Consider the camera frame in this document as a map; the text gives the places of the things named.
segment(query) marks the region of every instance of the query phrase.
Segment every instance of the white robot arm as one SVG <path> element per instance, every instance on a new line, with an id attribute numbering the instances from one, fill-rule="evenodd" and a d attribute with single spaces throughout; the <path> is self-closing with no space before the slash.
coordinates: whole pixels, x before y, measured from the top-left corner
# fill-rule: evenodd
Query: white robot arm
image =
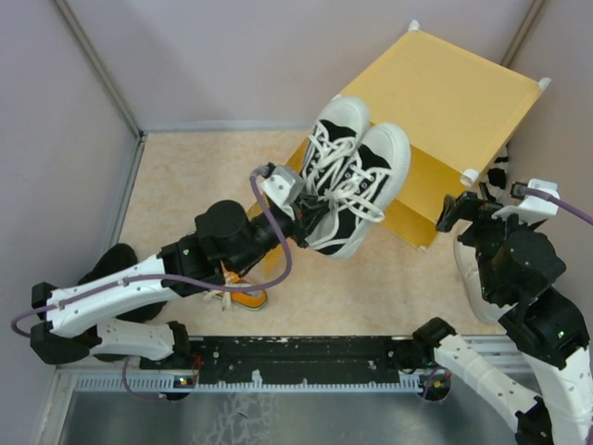
<path id="1" fill-rule="evenodd" d="M 329 210 L 328 203 L 307 194 L 304 180 L 288 167 L 269 164 L 259 171 L 266 178 L 261 188 L 270 201 L 263 214 L 250 221 L 240 204 L 220 201 L 196 217 L 194 234 L 132 267 L 70 288 L 36 285 L 33 311 L 13 320 L 13 330 L 30 337 L 33 350 L 48 364 L 76 362 L 96 354 L 137 355 L 158 361 L 173 353 L 188 353 L 182 324 L 150 326 L 114 317 L 211 288 L 227 290 L 222 266 L 245 274 L 283 238 L 284 243 L 291 237 L 300 247 L 307 246 L 305 238 Z M 255 173 L 252 179 L 257 191 Z M 260 195 L 258 198 L 265 206 Z M 260 287 L 279 281 L 282 277 Z M 28 334 L 17 323 L 32 313 L 43 321 Z"/>
<path id="2" fill-rule="evenodd" d="M 525 186 L 558 197 L 555 184 L 539 180 L 516 184 L 511 194 L 524 197 Z M 434 319 L 414 334 L 432 348 L 435 362 L 459 375 L 500 413 L 521 444 L 582 445 L 593 415 L 585 320 L 551 287 L 566 266 L 547 237 L 535 232 L 556 211 L 538 197 L 503 207 L 465 192 L 446 198 L 437 223 L 437 230 L 448 232 L 459 219 L 472 222 L 458 239 L 475 247 L 482 298 L 500 308 L 512 307 L 498 322 L 531 366 L 543 397 L 487 364 L 442 320 Z"/>

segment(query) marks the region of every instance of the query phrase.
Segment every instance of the black and white sneaker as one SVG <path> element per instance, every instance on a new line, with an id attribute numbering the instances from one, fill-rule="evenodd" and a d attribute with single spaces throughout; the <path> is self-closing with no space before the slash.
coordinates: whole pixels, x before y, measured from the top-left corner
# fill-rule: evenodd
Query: black and white sneaker
<path id="1" fill-rule="evenodd" d="M 385 217 L 410 169 L 410 142 L 397 125 L 372 127 L 359 149 L 345 161 L 334 188 L 322 199 L 331 210 L 307 238 L 309 247 L 334 258 L 357 251 L 373 223 Z"/>
<path id="2" fill-rule="evenodd" d="M 323 109 L 309 135 L 300 173 L 310 194 L 322 196 L 334 188 L 368 128 L 369 110 L 356 97 L 336 97 Z"/>

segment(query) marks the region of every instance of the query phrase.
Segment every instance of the white shoelace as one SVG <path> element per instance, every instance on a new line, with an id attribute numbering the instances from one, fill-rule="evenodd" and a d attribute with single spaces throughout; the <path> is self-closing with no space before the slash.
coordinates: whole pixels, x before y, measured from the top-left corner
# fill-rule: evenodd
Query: white shoelace
<path id="1" fill-rule="evenodd" d="M 355 138 L 342 137 L 337 142 L 331 142 L 327 129 L 321 123 L 317 123 L 314 133 L 309 135 L 309 140 L 316 150 L 310 162 L 313 170 L 307 174 L 305 186 L 309 192 L 317 192 L 313 187 L 315 180 L 322 173 L 324 173 L 323 180 L 342 168 L 342 162 L 337 161 L 340 158 L 350 157 L 356 151 Z M 334 181 L 329 183 L 329 188 L 334 187 Z"/>
<path id="2" fill-rule="evenodd" d="M 234 283 L 232 280 L 232 276 L 229 273 L 224 274 L 224 281 L 225 281 L 225 285 L 229 286 L 229 287 L 239 288 L 239 287 L 253 286 L 250 283 Z M 219 296 L 220 294 L 222 294 L 222 300 L 221 300 L 222 310 L 226 311 L 227 309 L 231 309 L 231 307 L 233 306 L 233 300 L 231 299 L 231 292 L 220 292 L 218 290 L 209 290 L 208 292 L 204 293 L 204 295 L 202 296 L 202 299 L 204 301 L 210 301 L 214 297 Z"/>
<path id="3" fill-rule="evenodd" d="M 330 203 L 337 206 L 338 210 L 343 208 L 342 206 L 347 207 L 352 213 L 363 220 L 380 223 L 385 218 L 385 214 L 381 209 L 372 204 L 369 198 L 375 194 L 381 181 L 393 173 L 390 170 L 378 167 L 364 171 L 356 165 L 351 165 L 349 169 L 354 174 L 342 181 L 334 191 L 326 191 L 322 200 L 329 200 Z M 359 193 L 362 181 L 365 179 L 369 180 L 371 185 L 367 186 L 362 193 Z"/>

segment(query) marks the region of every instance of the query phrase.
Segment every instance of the sneaker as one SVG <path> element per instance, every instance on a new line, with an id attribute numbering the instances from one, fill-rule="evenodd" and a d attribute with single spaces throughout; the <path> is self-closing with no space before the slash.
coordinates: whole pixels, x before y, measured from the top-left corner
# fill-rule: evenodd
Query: sneaker
<path id="1" fill-rule="evenodd" d="M 322 196 L 335 185 L 368 128 L 369 110 L 356 97 L 336 97 L 323 109 L 309 135 L 300 173 L 308 193 Z"/>
<path id="2" fill-rule="evenodd" d="M 253 286 L 253 283 L 249 283 L 247 280 L 239 278 L 236 273 L 225 272 L 224 278 L 227 286 L 237 287 L 236 292 L 219 292 L 218 290 L 211 290 L 204 294 L 204 300 L 219 299 L 223 311 L 230 309 L 232 304 L 236 304 L 249 311 L 259 311 L 268 302 L 268 294 L 265 290 L 241 292 L 241 287 Z"/>
<path id="3" fill-rule="evenodd" d="M 373 223 L 385 217 L 410 169 L 410 142 L 394 123 L 372 127 L 345 161 L 337 185 L 325 192 L 330 212 L 307 238 L 309 247 L 334 258 L 349 258 Z"/>
<path id="4" fill-rule="evenodd" d="M 482 323 L 495 324 L 502 315 L 512 309 L 512 306 L 506 305 L 500 308 L 482 298 L 482 285 L 480 283 L 478 261 L 475 259 L 475 248 L 464 246 L 457 240 L 457 236 L 463 233 L 467 227 L 467 224 L 460 226 L 455 234 L 453 240 L 455 262 L 457 262 L 457 268 L 463 279 L 465 293 L 470 301 L 473 315 Z"/>

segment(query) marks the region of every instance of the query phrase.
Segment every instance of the yellow cardboard box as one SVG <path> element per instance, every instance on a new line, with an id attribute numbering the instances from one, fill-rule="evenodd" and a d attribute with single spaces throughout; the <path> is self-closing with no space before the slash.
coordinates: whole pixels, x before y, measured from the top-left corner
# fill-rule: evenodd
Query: yellow cardboard box
<path id="1" fill-rule="evenodd" d="M 454 44 L 410 31 L 341 94 L 362 99 L 372 123 L 394 122 L 408 135 L 410 174 L 382 224 L 416 248 L 428 248 L 443 197 L 466 188 L 461 176 L 468 169 L 487 171 L 541 88 Z M 306 146 L 287 162 L 296 171 Z M 277 262 L 279 254 L 268 261 Z"/>

